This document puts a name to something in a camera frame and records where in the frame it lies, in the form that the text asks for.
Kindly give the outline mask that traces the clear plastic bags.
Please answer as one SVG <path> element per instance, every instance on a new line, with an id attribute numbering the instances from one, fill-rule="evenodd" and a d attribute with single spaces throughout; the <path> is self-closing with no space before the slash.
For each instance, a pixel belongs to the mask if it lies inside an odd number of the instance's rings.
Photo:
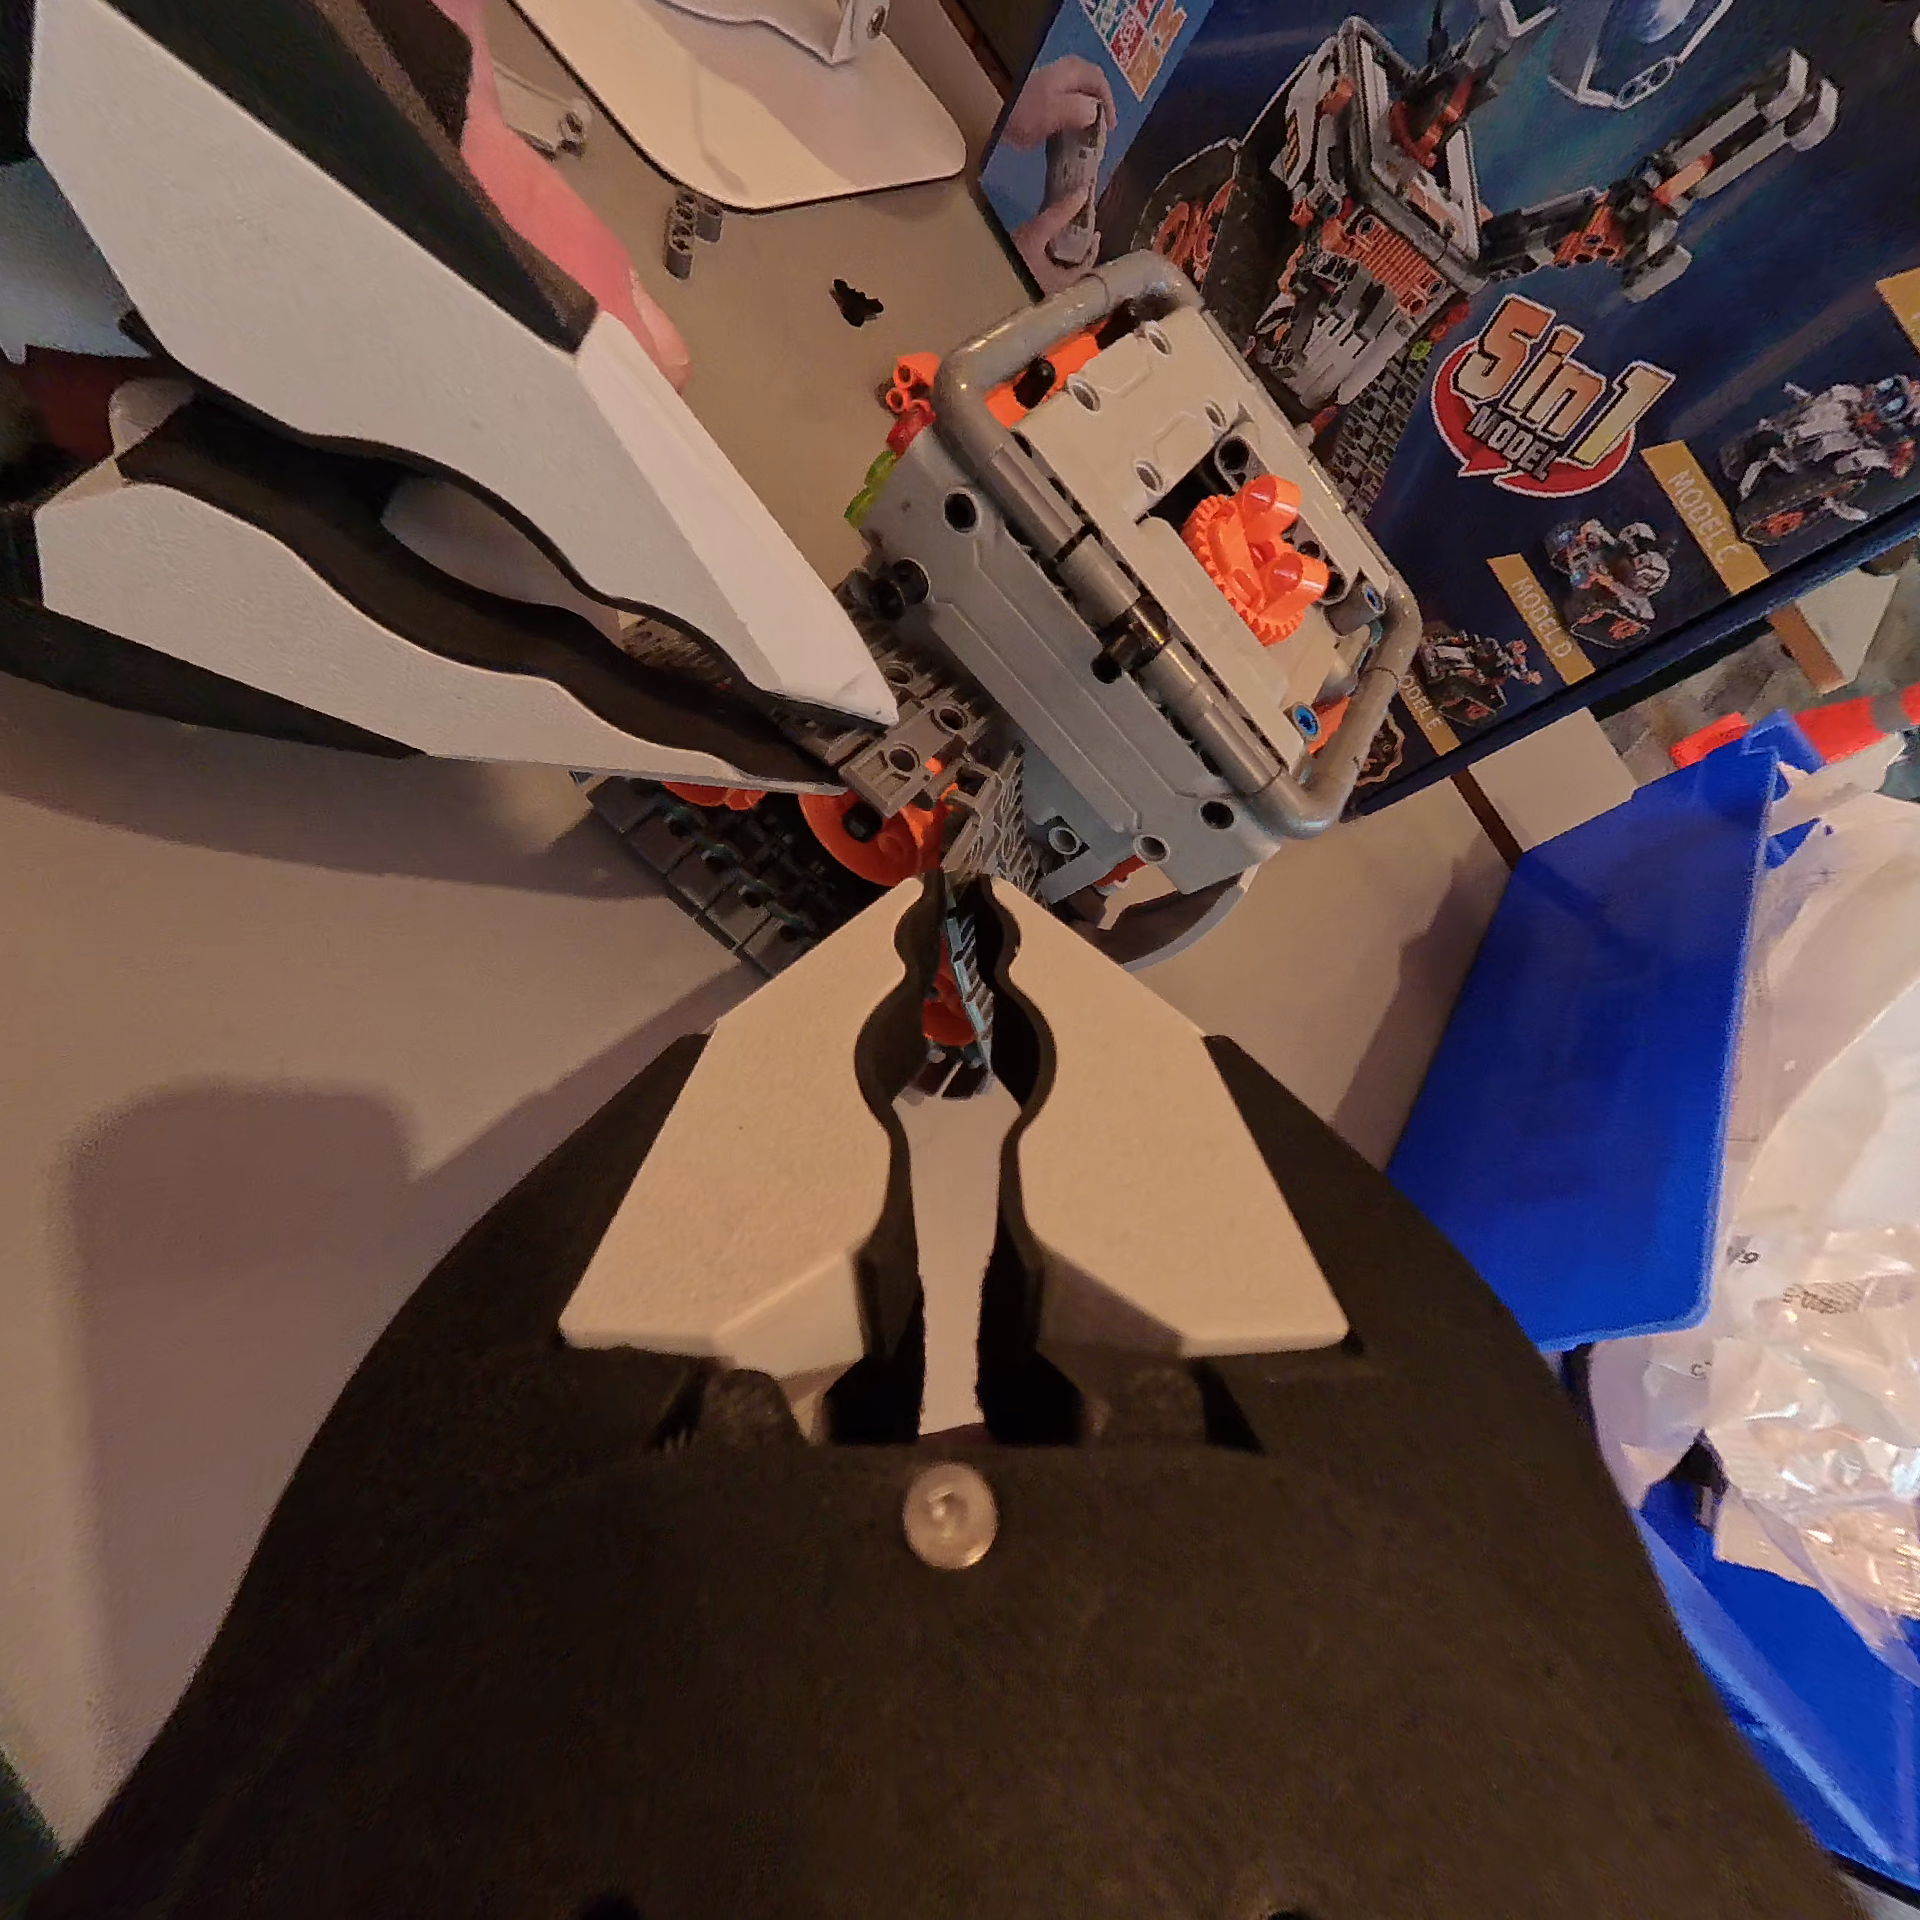
<path id="1" fill-rule="evenodd" d="M 1617 1493 L 1701 1446 L 1719 1560 L 1820 1592 L 1901 1680 L 1918 1616 L 1918 815 L 1888 750 L 1790 775 L 1759 884 L 1704 1317 L 1591 1354 Z"/>

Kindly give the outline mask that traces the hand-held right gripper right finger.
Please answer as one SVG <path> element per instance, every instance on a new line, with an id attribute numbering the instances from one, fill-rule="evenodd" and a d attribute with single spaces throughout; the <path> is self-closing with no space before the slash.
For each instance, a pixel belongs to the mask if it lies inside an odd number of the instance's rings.
<path id="1" fill-rule="evenodd" d="M 1209 1037 L 1009 881 L 992 1065 L 1015 1096 L 980 1289 L 980 1409 L 1002 1444 L 1201 1438 L 1205 1369 L 1351 1335 Z"/>

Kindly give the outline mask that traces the grey orange toy block vehicle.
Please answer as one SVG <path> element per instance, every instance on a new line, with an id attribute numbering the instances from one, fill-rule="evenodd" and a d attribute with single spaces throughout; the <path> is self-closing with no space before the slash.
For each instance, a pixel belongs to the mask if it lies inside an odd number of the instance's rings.
<path id="1" fill-rule="evenodd" d="M 821 796 L 633 781 L 630 841 L 769 976 L 879 892 L 1008 879 L 1127 968 L 1346 810 L 1420 604 L 1158 254 L 940 362 L 838 601 L 892 725 L 792 725 Z"/>

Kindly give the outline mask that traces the white lamp base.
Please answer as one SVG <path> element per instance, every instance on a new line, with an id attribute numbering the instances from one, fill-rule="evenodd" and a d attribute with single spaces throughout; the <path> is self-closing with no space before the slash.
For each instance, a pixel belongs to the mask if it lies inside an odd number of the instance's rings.
<path id="1" fill-rule="evenodd" d="M 724 209 L 960 176 L 960 125 L 884 2 L 516 2 L 620 133 Z"/>

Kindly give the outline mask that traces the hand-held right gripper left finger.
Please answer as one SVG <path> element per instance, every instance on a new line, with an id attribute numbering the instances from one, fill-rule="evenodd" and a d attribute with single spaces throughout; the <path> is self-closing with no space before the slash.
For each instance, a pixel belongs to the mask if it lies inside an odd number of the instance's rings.
<path id="1" fill-rule="evenodd" d="M 810 1441 L 911 1436 L 924 1324 L 904 1132 L 924 1070 L 927 879 L 721 1015 L 617 1202 L 572 1348 L 773 1377 Z"/>

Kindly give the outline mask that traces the light grey curved panel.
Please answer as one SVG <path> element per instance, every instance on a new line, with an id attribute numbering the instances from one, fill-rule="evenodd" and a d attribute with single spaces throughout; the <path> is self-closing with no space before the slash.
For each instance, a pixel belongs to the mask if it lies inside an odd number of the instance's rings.
<path id="1" fill-rule="evenodd" d="M 503 120 L 536 152 L 583 152 L 592 106 L 583 93 L 559 93 L 494 63 L 496 102 Z"/>

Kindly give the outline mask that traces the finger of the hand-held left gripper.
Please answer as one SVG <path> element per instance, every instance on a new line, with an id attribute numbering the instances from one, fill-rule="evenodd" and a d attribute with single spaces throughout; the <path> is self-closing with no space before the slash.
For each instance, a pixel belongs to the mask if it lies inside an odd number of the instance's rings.
<path id="1" fill-rule="evenodd" d="M 751 709 L 673 681 L 566 607 L 446 575 L 380 524 L 294 511 L 294 541 L 110 463 L 31 514 L 38 604 L 358 734 L 447 761 L 825 792 Z"/>
<path id="2" fill-rule="evenodd" d="M 26 152 L 162 353 L 324 448 L 468 482 L 757 692 L 895 720 L 869 646 L 633 333 L 458 149 L 436 4 L 26 4 Z"/>

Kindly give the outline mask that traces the blue plastic bin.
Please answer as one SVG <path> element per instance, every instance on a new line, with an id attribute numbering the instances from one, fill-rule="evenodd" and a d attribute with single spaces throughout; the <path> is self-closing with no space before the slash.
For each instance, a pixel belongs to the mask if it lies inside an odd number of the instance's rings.
<path id="1" fill-rule="evenodd" d="M 1544 1354 L 1693 1328 L 1784 765 L 1759 735 L 1524 852 L 1386 1176 Z M 1813 1836 L 1914 1901 L 1914 1684 L 1814 1590 L 1724 1562 L 1701 1471 L 1639 1519 L 1684 1633 Z"/>

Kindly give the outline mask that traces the orange grey rod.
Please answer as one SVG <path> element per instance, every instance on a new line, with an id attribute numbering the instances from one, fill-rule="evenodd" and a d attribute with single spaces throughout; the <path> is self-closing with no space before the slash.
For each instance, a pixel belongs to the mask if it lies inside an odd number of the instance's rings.
<path id="1" fill-rule="evenodd" d="M 1728 713 L 1672 743 L 1668 761 L 1672 767 L 1688 767 L 1746 735 L 1759 735 L 1780 762 L 1810 772 L 1912 728 L 1918 728 L 1918 684 L 1836 698 L 1799 713 L 1772 711 L 1757 722 Z"/>

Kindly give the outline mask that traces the blue printed toy box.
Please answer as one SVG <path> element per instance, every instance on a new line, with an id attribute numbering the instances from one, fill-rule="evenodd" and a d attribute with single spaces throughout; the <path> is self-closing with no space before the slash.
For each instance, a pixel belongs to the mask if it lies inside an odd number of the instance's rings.
<path id="1" fill-rule="evenodd" d="M 1353 810 L 1914 529 L 1914 4 L 968 4 L 1030 280 L 1151 249 L 1424 617 Z"/>

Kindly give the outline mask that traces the person's left hand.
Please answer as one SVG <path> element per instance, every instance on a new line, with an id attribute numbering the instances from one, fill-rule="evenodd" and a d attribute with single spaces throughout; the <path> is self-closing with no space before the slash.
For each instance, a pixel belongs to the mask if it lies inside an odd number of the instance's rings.
<path id="1" fill-rule="evenodd" d="M 687 348 L 677 324 L 645 289 L 614 232 L 568 180 L 509 128 L 496 93 L 484 6 L 436 2 L 436 8 L 470 48 L 458 149 L 476 180 L 506 224 L 620 320 L 656 360 L 666 383 L 684 393 Z"/>

